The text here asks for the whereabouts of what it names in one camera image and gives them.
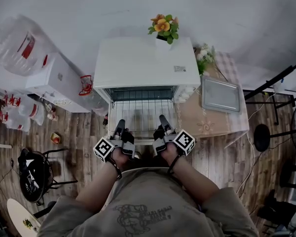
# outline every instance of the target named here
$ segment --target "black shoe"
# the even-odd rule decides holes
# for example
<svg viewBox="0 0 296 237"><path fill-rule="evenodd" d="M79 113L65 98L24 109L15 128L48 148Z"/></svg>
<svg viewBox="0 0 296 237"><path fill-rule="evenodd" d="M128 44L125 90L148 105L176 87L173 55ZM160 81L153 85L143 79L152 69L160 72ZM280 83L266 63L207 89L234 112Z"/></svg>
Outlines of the black shoe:
<svg viewBox="0 0 296 237"><path fill-rule="evenodd" d="M273 203L275 203L276 198L274 197L274 195L275 195L275 190L271 190L264 200L264 205L271 206Z"/></svg>
<svg viewBox="0 0 296 237"><path fill-rule="evenodd" d="M26 155L30 151L26 148L22 149L20 156L18 157L18 162L19 162L19 175L21 175L26 169Z"/></svg>
<svg viewBox="0 0 296 237"><path fill-rule="evenodd" d="M267 221L271 221L273 224L280 224L277 222L277 213L270 207L263 206L258 210L257 216Z"/></svg>

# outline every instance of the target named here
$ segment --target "white appliance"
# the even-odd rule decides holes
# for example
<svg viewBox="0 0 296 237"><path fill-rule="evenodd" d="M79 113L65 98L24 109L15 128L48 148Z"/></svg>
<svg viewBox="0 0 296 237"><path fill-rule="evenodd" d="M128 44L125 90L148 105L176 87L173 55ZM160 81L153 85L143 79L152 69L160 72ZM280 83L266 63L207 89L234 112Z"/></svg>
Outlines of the white appliance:
<svg viewBox="0 0 296 237"><path fill-rule="evenodd" d="M105 39L100 45L93 88L110 104L108 132L125 119L139 137L151 137L142 132L157 129L160 114L176 128L175 103L185 102L200 84L189 38L175 40L169 51L159 50L151 37Z"/></svg>
<svg viewBox="0 0 296 237"><path fill-rule="evenodd" d="M26 89L71 113L91 112L88 102L79 96L80 76L59 53L49 54L45 68L28 76Z"/></svg>

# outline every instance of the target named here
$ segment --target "white wall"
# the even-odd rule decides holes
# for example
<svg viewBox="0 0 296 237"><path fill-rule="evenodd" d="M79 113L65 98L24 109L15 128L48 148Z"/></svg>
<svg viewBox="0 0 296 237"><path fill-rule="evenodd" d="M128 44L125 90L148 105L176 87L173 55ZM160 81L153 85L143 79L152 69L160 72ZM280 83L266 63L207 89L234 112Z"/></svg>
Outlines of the white wall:
<svg viewBox="0 0 296 237"><path fill-rule="evenodd" d="M258 88L277 75L275 71L245 64L237 64L237 69L242 87L250 90Z"/></svg>
<svg viewBox="0 0 296 237"><path fill-rule="evenodd" d="M181 36L231 53L239 70L279 72L296 63L296 0L0 0L0 22L18 13L85 74L94 73L102 39L146 36L158 13L178 16ZM24 83L0 68L0 85L6 81Z"/></svg>

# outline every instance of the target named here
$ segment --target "metal stand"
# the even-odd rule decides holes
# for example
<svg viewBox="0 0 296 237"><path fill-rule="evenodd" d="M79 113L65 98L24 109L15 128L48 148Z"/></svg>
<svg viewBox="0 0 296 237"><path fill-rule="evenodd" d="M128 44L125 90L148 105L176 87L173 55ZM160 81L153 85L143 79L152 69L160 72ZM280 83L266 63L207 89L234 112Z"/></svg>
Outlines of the metal stand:
<svg viewBox="0 0 296 237"><path fill-rule="evenodd" d="M64 151L66 150L65 148L61 148L61 149L56 149L56 150L49 150L49 151L46 151L45 153L43 153L43 155L46 155L46 158L48 159L48 155L49 153L54 153L54 152L59 152L59 151ZM73 183L77 183L78 181L77 180L74 180L74 181L68 181L68 182L56 182L54 179L53 179L53 183L48 187L49 189L58 189L58 187L52 187L52 186L55 186L55 185L61 185L61 184L73 184Z"/></svg>
<svg viewBox="0 0 296 237"><path fill-rule="evenodd" d="M296 69L295 66L289 66L284 71L279 73L277 76L272 78L270 81L267 81L265 84L260 86L259 88L255 89L254 91L250 92L248 95L245 96L245 100L248 100L249 98L257 95L258 93L264 91L265 89L271 87L273 84L277 83L279 80L283 79L285 76L289 75L291 72L293 72Z"/></svg>
<svg viewBox="0 0 296 237"><path fill-rule="evenodd" d="M245 100L248 100L249 98L263 92L265 89L267 88L271 88L271 86L275 83L277 83L279 80L282 80L285 76L289 75L291 72L293 72L296 69L296 65L295 66L289 66L288 68L286 68L284 71L282 71L281 73L279 73L277 76L275 76L274 78L272 78L270 81L266 81L265 84L263 84L262 86L260 86L259 88L250 91L249 94L247 94L245 96ZM288 104L292 104L293 107L295 107L295 101L296 98L294 98L292 95L290 95L291 100L288 102L275 102L274 96L272 96L272 100L273 102L246 102L246 104L273 104L274 105L274 112L275 112L275 117L276 117L276 121L275 121L275 125L279 124L279 120L278 120L278 114L277 114L277 109L281 108L283 106L286 106Z"/></svg>
<svg viewBox="0 0 296 237"><path fill-rule="evenodd" d="M265 124L259 124L254 132L255 147L259 152L264 152L268 149L271 138L290 135L294 133L296 133L296 130L270 135L270 130L268 129L268 127Z"/></svg>
<svg viewBox="0 0 296 237"><path fill-rule="evenodd" d="M56 204L55 201L49 202L47 208L45 208L44 210L39 211L39 212L33 214L33 216L38 219L38 218L46 215L47 213L49 213L51 211L51 209L54 207L55 204Z"/></svg>

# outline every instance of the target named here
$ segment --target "gray shirt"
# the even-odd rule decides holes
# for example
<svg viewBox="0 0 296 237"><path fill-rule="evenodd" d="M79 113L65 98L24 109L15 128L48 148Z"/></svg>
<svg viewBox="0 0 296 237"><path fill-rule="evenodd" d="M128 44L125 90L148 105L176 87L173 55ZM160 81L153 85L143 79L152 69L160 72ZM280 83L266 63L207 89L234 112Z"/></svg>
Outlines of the gray shirt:
<svg viewBox="0 0 296 237"><path fill-rule="evenodd" d="M233 188L221 189L198 208L165 169L135 169L123 173L97 214L60 197L37 236L258 236Z"/></svg>

